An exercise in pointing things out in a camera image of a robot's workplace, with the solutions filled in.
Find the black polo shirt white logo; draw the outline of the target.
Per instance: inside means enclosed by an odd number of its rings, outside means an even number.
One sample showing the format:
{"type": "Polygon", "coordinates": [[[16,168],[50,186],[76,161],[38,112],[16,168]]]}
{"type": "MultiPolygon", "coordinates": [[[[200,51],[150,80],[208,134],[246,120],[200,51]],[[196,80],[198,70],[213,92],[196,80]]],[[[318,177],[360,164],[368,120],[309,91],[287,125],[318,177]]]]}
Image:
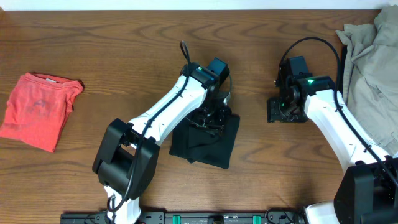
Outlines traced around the black polo shirt white logo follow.
{"type": "Polygon", "coordinates": [[[202,162],[228,169],[239,122],[240,117],[232,114],[220,134],[197,129],[187,119],[183,119],[173,130],[169,154],[190,163],[202,162]]]}

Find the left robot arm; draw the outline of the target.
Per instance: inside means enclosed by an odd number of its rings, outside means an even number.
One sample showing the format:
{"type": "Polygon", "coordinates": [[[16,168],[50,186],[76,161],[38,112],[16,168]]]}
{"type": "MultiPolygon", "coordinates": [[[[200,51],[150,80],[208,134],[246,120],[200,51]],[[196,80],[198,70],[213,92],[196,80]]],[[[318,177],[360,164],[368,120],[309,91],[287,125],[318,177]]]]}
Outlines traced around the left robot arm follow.
{"type": "Polygon", "coordinates": [[[116,118],[109,124],[92,167],[108,194],[104,223],[136,222],[139,197],[153,179],[170,133],[173,155],[229,167],[239,117],[227,105],[230,93],[219,91],[228,77],[227,63],[218,58],[206,67],[188,62],[152,108],[127,123],[116,118]]]}

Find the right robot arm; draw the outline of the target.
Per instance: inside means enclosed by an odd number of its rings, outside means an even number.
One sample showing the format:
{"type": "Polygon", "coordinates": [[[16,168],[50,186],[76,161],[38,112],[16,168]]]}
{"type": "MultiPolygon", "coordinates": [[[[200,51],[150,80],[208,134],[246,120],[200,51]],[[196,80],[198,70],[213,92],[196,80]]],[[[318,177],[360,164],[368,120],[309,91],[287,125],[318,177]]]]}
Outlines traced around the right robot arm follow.
{"type": "Polygon", "coordinates": [[[314,77],[302,56],[279,65],[270,123],[313,121],[344,176],[332,201],[306,206],[295,223],[397,223],[397,159],[375,144],[343,102],[329,76],[314,77]]]}

